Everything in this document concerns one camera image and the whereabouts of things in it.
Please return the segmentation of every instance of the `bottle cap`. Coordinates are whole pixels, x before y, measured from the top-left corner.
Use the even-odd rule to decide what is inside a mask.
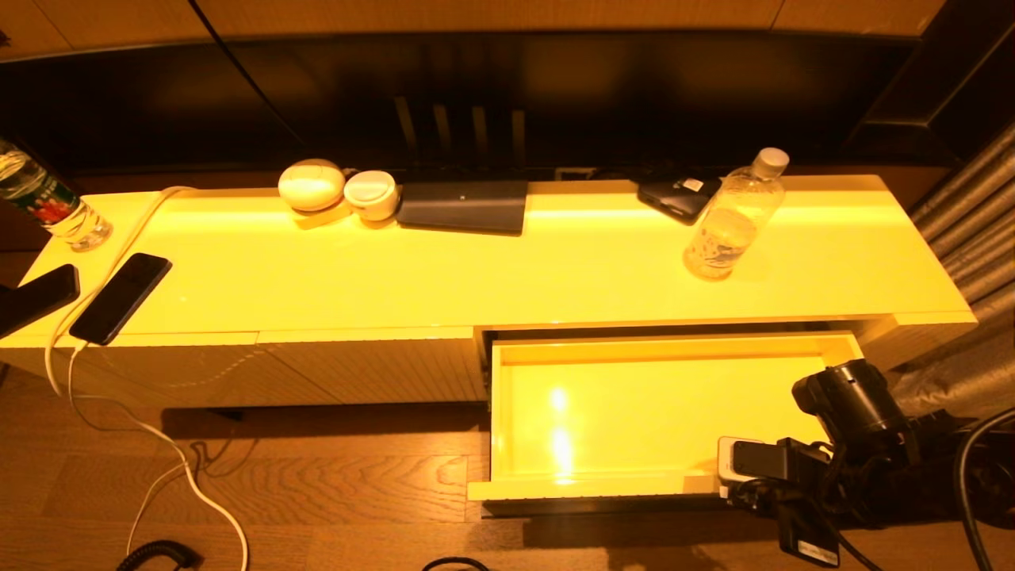
[[[765,179],[774,179],[783,173],[786,165],[790,163],[790,155],[783,149],[767,146],[758,152],[751,167],[754,172]]]

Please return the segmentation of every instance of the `smartphone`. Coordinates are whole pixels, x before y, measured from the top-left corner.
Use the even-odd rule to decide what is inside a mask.
[[[669,216],[694,223],[721,186],[723,181],[719,177],[681,176],[646,182],[638,185],[637,198]]]
[[[0,339],[73,302],[81,295],[77,268],[64,264],[16,290],[0,293]]]
[[[70,335],[90,344],[110,345],[173,264],[165,258],[134,254],[70,327]]]

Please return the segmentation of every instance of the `charging cable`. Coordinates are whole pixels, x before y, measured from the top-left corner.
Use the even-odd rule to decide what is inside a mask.
[[[46,352],[43,354],[43,359],[45,360],[46,365],[46,377],[50,380],[50,386],[53,387],[53,392],[57,394],[57,397],[63,397],[63,391],[60,390],[60,383],[57,382],[56,373],[53,370],[53,349],[56,347],[57,342],[59,342],[60,338],[67,333],[67,329],[70,327],[71,322],[73,322],[74,318],[80,313],[78,310],[81,310],[84,306],[86,306],[88,302],[90,302],[91,299],[98,294],[99,290],[103,289],[106,282],[113,277],[113,272],[120,266],[120,262],[124,259],[124,256],[127,255],[127,252],[130,251],[134,241],[137,240],[137,236],[141,233],[141,230],[148,225],[148,220],[150,220],[151,216],[155,214],[155,210],[162,205],[162,202],[165,202],[166,199],[181,190],[194,189],[187,186],[171,186],[170,188],[159,191],[158,196],[156,196],[155,199],[148,204],[148,207],[145,208],[141,217],[134,222],[134,226],[131,228],[130,233],[127,234],[127,239],[125,239],[123,244],[120,245],[120,251],[118,251],[117,255],[113,257],[113,261],[110,262],[109,267],[106,269],[106,273],[103,274],[103,277],[95,282],[95,287],[86,295],[78,298],[67,313],[64,314],[63,318],[57,323],[57,327],[53,329],[49,342],[46,344]]]
[[[85,296],[81,297],[80,299],[78,299],[78,301],[73,306],[71,306],[70,310],[68,310],[67,313],[64,314],[63,318],[59,320],[59,323],[57,324],[56,328],[54,328],[53,334],[50,336],[49,343],[47,343],[47,345],[46,345],[46,352],[44,354],[44,359],[46,361],[46,363],[45,363],[45,365],[46,365],[46,376],[49,379],[50,385],[53,387],[54,392],[57,394],[57,397],[63,397],[63,392],[60,390],[60,383],[57,381],[56,373],[55,373],[54,367],[53,367],[53,350],[54,350],[54,348],[56,347],[57,343],[60,341],[60,338],[66,333],[67,328],[69,328],[71,322],[79,314],[79,310],[83,306],[86,306],[88,304],[88,302],[90,302],[91,299],[94,298],[95,295],[98,294],[98,292],[105,287],[106,283],[113,276],[113,273],[120,266],[120,262],[123,261],[124,257],[127,255],[127,252],[130,251],[131,246],[137,240],[137,236],[141,233],[141,231],[148,224],[148,221],[155,214],[155,211],[158,209],[158,207],[161,206],[162,203],[165,202],[166,199],[168,199],[174,194],[180,192],[181,190],[193,190],[193,189],[190,188],[190,187],[186,187],[186,186],[173,186],[173,187],[166,188],[166,189],[164,189],[164,190],[162,190],[162,191],[160,191],[158,193],[158,195],[155,197],[155,199],[152,200],[148,204],[147,208],[145,208],[145,211],[141,214],[141,217],[139,217],[137,219],[137,221],[134,223],[134,226],[131,228],[130,232],[127,234],[127,238],[120,245],[120,249],[117,252],[116,256],[114,256],[113,260],[110,262],[110,265],[109,265],[109,267],[106,270],[106,273],[95,283],[95,287],[90,292],[88,292],[87,295],[85,295]],[[88,347],[88,343],[87,342],[81,342],[77,346],[75,346],[74,347],[74,352],[70,356],[70,362],[67,365],[67,395],[68,395],[68,399],[70,401],[71,409],[74,410],[74,413],[77,414],[77,416],[84,422],[84,424],[86,424],[89,427],[91,427],[91,428],[93,428],[95,430],[98,430],[98,431],[103,431],[103,432],[136,431],[136,432],[146,432],[146,433],[149,433],[152,436],[154,436],[155,438],[157,438],[157,439],[165,442],[170,446],[172,446],[173,449],[176,450],[177,454],[180,455],[180,461],[181,461],[181,463],[178,465],[177,467],[175,467],[172,471],[166,472],[165,474],[163,474],[162,476],[160,476],[158,478],[158,480],[156,480],[151,485],[151,487],[148,489],[148,493],[145,495],[144,501],[141,502],[141,508],[140,508],[140,510],[138,510],[137,517],[134,518],[134,524],[131,527],[130,537],[127,540],[127,554],[130,555],[130,553],[131,553],[130,552],[130,545],[133,543],[133,540],[134,540],[134,531],[137,529],[138,522],[140,521],[141,515],[144,513],[144,510],[145,510],[145,508],[148,505],[148,501],[151,498],[151,494],[154,491],[155,487],[158,486],[158,484],[160,482],[162,482],[164,479],[168,478],[168,476],[172,475],[174,472],[176,472],[177,470],[183,468],[185,474],[187,475],[187,482],[190,484],[191,490],[194,491],[194,495],[196,495],[198,497],[198,499],[201,500],[202,502],[204,502],[205,504],[211,506],[212,509],[214,509],[218,513],[222,514],[222,516],[230,524],[232,524],[233,529],[236,530],[236,536],[240,537],[240,546],[241,546],[241,548],[243,550],[243,563],[242,563],[240,569],[241,569],[241,571],[247,571],[247,565],[248,565],[248,559],[249,559],[249,555],[250,555],[250,550],[248,549],[248,546],[247,546],[247,536],[244,533],[243,527],[240,525],[240,522],[236,521],[236,518],[233,517],[232,514],[230,514],[228,512],[228,510],[226,510],[222,506],[218,505],[214,500],[212,500],[208,496],[204,495],[204,492],[201,491],[201,489],[197,485],[197,481],[194,479],[194,471],[191,468],[190,461],[187,459],[187,454],[184,452],[184,450],[172,438],[170,438],[168,436],[166,436],[164,433],[162,433],[161,431],[159,431],[155,427],[153,427],[153,426],[151,426],[151,425],[149,425],[147,423],[144,423],[140,419],[138,419],[130,411],[130,409],[128,409],[125,405],[123,405],[119,401],[116,401],[115,399],[110,399],[108,397],[99,397],[99,396],[94,396],[94,395],[81,395],[81,396],[75,396],[74,395],[74,363],[77,361],[77,356],[80,355],[82,351],[84,351],[85,349],[87,349],[87,347]],[[85,416],[83,414],[81,414],[81,411],[77,408],[76,400],[78,400],[78,399],[80,399],[80,400],[92,400],[92,401],[106,401],[106,402],[112,403],[112,404],[116,405],[117,407],[119,407],[127,415],[127,417],[135,425],[138,426],[138,428],[136,428],[136,429],[119,429],[119,428],[105,428],[105,427],[99,427],[97,425],[94,425],[87,418],[85,418]]]
[[[175,467],[173,470],[166,472],[162,476],[158,477],[158,480],[156,480],[151,485],[151,487],[148,488],[148,493],[145,494],[144,501],[141,502],[141,509],[138,510],[137,517],[134,518],[134,524],[131,526],[130,537],[127,539],[127,555],[130,555],[130,545],[134,541],[134,531],[137,529],[137,524],[141,520],[141,514],[144,513],[144,509],[148,505],[148,500],[151,498],[152,491],[155,489],[156,486],[158,486],[158,484],[160,482],[162,482],[164,479],[168,478],[170,475],[172,475],[174,472],[176,472],[180,468],[183,468],[185,474],[187,475],[187,482],[190,484],[191,490],[194,491],[194,495],[197,496],[198,499],[201,500],[202,502],[204,502],[205,504],[211,506],[212,509],[214,509],[218,513],[222,514],[222,517],[224,517],[230,524],[232,524],[232,528],[236,530],[236,536],[240,538],[240,546],[241,546],[241,548],[243,550],[243,562],[241,563],[240,569],[241,569],[241,571],[247,571],[247,562],[248,562],[248,559],[250,557],[250,550],[249,550],[249,548],[247,546],[247,534],[244,533],[244,528],[240,525],[240,522],[236,521],[236,518],[233,517],[232,514],[228,512],[228,510],[226,510],[225,508],[223,508],[222,506],[220,506],[218,503],[216,503],[214,500],[212,500],[208,496],[205,496],[204,492],[202,492],[201,489],[198,488],[197,481],[194,479],[194,471],[193,471],[193,469],[191,469],[190,461],[187,459],[187,454],[184,452],[183,448],[181,448],[179,444],[177,444],[172,438],[170,438],[168,436],[166,436],[160,430],[158,430],[155,427],[153,427],[153,426],[151,426],[151,425],[149,425],[149,424],[141,421],[140,419],[138,419],[134,415],[134,413],[132,413],[130,411],[130,409],[128,409],[124,404],[120,403],[119,401],[116,401],[114,399],[110,399],[108,397],[99,397],[99,396],[95,396],[95,395],[79,395],[79,396],[75,396],[74,395],[74,363],[77,362],[77,356],[80,355],[81,352],[83,352],[85,349],[87,349],[87,347],[88,347],[88,343],[87,342],[81,342],[80,344],[78,344],[77,347],[74,348],[74,353],[72,353],[71,356],[70,356],[70,363],[67,365],[67,396],[68,396],[68,398],[70,400],[70,406],[71,406],[71,409],[74,410],[74,413],[77,414],[77,416],[80,417],[80,419],[82,421],[84,421],[84,423],[86,425],[88,425],[89,427],[91,427],[91,428],[93,428],[95,430],[98,430],[98,431],[103,431],[103,432],[112,432],[112,431],[117,431],[117,432],[119,432],[119,431],[147,432],[147,433],[151,434],[152,436],[154,436],[155,438],[157,438],[157,439],[165,442],[170,446],[172,446],[173,449],[177,451],[177,454],[180,455],[180,465],[177,466],[177,467]],[[89,421],[87,418],[85,418],[85,416],[77,408],[77,401],[76,400],[79,400],[79,399],[80,400],[91,400],[91,401],[106,401],[108,403],[113,403],[114,405],[120,407],[120,409],[127,415],[127,417],[131,420],[131,422],[133,422],[135,425],[137,425],[138,428],[136,428],[136,429],[111,429],[111,428],[105,428],[105,427],[99,427],[97,425],[94,425],[94,424],[91,423],[91,421]]]

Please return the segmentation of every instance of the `drawer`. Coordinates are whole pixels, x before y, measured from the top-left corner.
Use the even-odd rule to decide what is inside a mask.
[[[720,437],[824,440],[791,387],[861,357],[851,333],[495,342],[469,500],[718,494]]]

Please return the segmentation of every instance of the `curtain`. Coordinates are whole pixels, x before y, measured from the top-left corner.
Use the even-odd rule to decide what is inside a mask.
[[[908,364],[903,412],[984,418],[1015,407],[1015,122],[912,212],[979,326]]]

